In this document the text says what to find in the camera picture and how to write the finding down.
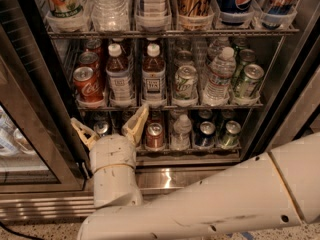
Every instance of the refrigerator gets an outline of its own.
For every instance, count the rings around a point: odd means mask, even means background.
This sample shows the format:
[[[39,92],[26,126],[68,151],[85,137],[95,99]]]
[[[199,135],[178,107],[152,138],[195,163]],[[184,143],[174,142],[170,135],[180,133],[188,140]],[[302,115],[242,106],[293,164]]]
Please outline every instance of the refrigerator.
[[[251,22],[247,28],[220,28],[214,23],[214,11],[208,28],[185,31],[177,23],[176,0],[168,1],[171,18],[168,27],[158,32],[141,29],[135,11],[137,0],[128,3],[130,30],[100,32],[91,26],[81,31],[57,32],[46,17],[49,8],[45,0],[0,0],[1,115],[11,122],[12,132],[19,130],[32,150],[28,156],[18,145],[13,155],[0,156],[1,220],[86,217],[95,210],[89,150],[70,120],[76,118],[93,128],[93,118],[104,116],[114,132],[121,131],[123,116],[142,105],[140,51],[149,37],[161,39],[166,47],[167,69],[173,67],[173,44],[179,38],[192,40],[193,50],[200,47],[198,54],[203,55],[210,38],[246,37],[265,76],[254,104],[227,102],[209,106],[199,101],[179,107],[170,93],[173,77],[167,73],[167,99],[150,109],[150,113],[160,112],[167,121],[165,146],[150,151],[145,148],[143,136],[137,147],[136,180],[144,199],[184,188],[290,142],[316,122],[320,101],[319,0],[296,0],[294,21],[287,28],[274,31],[256,28]],[[109,43],[112,38],[127,38],[134,43],[134,104],[117,107],[107,100],[100,108],[82,107],[72,74],[83,42],[101,39]],[[184,151],[171,150],[170,114],[181,110],[187,110],[190,117],[201,110],[215,114],[235,111],[241,125],[239,143],[229,149],[216,145],[198,149],[191,145]]]

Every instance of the speckled floor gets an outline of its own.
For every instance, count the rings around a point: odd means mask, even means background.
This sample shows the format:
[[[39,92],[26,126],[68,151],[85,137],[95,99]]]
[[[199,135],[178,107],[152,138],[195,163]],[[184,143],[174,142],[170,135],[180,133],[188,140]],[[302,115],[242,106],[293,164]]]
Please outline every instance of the speckled floor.
[[[45,224],[35,222],[4,223],[10,229],[44,240],[76,239],[82,220],[56,220]],[[12,235],[0,228],[1,240],[22,240],[25,238]],[[284,229],[270,229],[236,233],[232,235],[215,235],[202,240],[320,240],[320,224],[302,225]]]

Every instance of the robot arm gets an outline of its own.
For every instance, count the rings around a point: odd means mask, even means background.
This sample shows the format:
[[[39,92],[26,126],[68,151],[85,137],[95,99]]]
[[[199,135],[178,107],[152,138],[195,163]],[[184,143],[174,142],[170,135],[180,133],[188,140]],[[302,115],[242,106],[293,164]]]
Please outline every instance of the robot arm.
[[[319,222],[319,145],[320,134],[310,135],[152,202],[111,202],[118,206],[90,215],[78,240],[182,239]]]

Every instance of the cable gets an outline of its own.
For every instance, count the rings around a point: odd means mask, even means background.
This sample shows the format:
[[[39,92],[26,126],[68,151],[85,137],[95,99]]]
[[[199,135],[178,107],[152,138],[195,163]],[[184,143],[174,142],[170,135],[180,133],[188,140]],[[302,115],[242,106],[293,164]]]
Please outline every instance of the cable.
[[[15,231],[11,230],[10,228],[7,228],[7,226],[5,226],[1,221],[0,221],[0,227],[2,227],[5,231],[7,231],[7,232],[9,232],[11,234],[14,234],[16,236],[21,236],[21,237],[24,237],[24,238],[27,238],[27,239],[33,239],[33,240],[44,240],[44,239],[39,238],[39,237],[27,236],[27,235],[15,232]]]

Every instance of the screw hole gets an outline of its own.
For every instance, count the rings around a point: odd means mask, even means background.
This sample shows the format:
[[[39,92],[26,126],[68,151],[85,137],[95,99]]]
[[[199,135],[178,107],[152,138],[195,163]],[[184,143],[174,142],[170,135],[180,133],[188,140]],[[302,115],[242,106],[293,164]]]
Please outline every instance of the screw hole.
[[[286,215],[281,215],[281,220],[282,220],[283,222],[285,222],[285,223],[288,223],[288,222],[289,222],[289,218],[288,218],[288,216],[286,216]]]
[[[217,231],[217,229],[216,229],[216,227],[215,227],[215,226],[210,225],[210,227],[211,227],[211,229],[212,229],[214,232],[216,232],[216,231]]]

